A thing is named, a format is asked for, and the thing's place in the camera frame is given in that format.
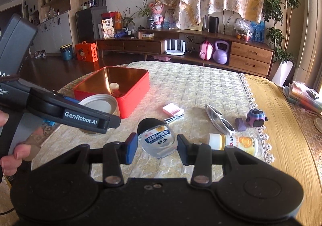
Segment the person left hand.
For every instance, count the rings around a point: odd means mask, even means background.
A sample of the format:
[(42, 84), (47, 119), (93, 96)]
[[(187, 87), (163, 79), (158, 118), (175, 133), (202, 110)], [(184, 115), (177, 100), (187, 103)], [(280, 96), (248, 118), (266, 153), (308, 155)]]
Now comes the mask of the person left hand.
[[(9, 115), (1, 111), (1, 127), (6, 124)], [(44, 131), (41, 127), (34, 131), (35, 135), (43, 135)], [(1, 167), (3, 174), (12, 176), (21, 166), (22, 161), (31, 154), (31, 144), (22, 143), (14, 148), (13, 154), (1, 158)]]

